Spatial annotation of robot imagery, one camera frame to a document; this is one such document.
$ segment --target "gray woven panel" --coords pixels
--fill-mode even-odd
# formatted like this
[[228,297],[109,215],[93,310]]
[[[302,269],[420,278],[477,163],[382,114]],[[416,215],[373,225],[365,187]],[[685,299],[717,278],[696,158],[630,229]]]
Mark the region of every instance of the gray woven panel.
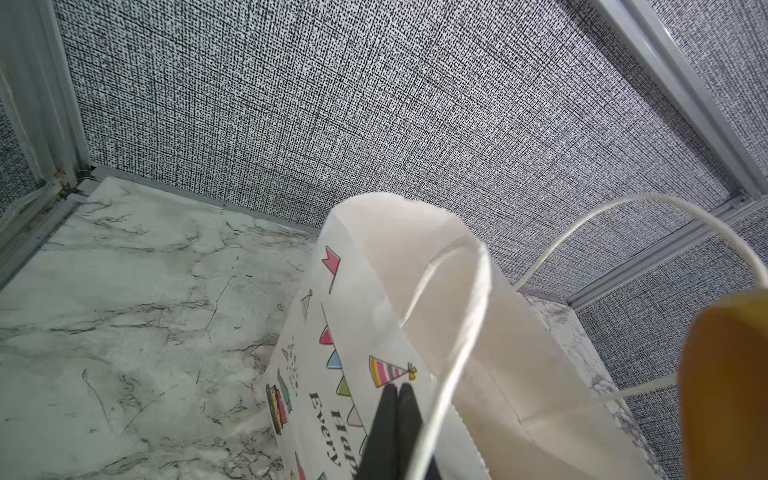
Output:
[[0,104],[0,215],[37,187],[5,108]]
[[768,176],[765,0],[651,0],[685,58]]
[[[766,226],[768,207],[734,225],[763,262],[768,260]],[[672,373],[695,316],[723,296],[754,287],[736,252],[711,237],[576,313],[623,389]],[[669,478],[683,478],[676,392],[627,401]]]
[[[297,223],[392,191],[456,212],[514,280],[604,200],[732,196],[588,2],[422,3],[55,7],[95,163]],[[568,296],[688,220],[610,212],[528,287]]]

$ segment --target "gift bag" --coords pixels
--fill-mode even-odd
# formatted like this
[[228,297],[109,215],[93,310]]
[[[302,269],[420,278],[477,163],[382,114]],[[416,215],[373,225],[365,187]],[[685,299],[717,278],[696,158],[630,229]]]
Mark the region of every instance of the gift bag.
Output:
[[[429,417],[431,372],[451,353],[478,262],[452,246],[472,242],[453,214],[394,194],[332,210],[265,374],[287,478],[354,478],[388,383],[411,383]],[[454,250],[414,305],[424,272]],[[440,475],[487,478],[487,462],[496,479],[654,478],[601,406],[526,424],[591,396],[496,265],[491,279],[485,325],[435,447]]]

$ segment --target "blue pennant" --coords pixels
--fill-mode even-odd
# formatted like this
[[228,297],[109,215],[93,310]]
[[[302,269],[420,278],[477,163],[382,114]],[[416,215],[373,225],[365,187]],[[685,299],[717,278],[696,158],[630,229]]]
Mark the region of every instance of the blue pennant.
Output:
[[341,360],[339,360],[339,353],[337,351],[333,350],[333,354],[331,355],[331,358],[328,359],[326,367],[334,370],[341,368]]

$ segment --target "white paper bag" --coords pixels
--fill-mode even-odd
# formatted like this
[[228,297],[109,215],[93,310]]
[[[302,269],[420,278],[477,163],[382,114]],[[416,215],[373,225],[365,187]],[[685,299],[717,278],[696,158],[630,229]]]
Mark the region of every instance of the white paper bag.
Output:
[[[410,382],[428,418],[477,261],[446,261],[399,323],[428,263],[471,234],[458,218],[392,194],[333,209],[266,370],[287,478],[353,478],[388,382]],[[480,338],[435,450],[448,480],[653,478],[601,406],[526,428],[520,418],[589,398],[559,346],[494,265]]]

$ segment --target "orange object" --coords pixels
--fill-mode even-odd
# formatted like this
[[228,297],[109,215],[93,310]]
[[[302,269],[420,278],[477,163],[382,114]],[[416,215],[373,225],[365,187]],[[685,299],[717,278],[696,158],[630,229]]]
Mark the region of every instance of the orange object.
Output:
[[686,478],[768,478],[768,290],[699,314],[678,385]]

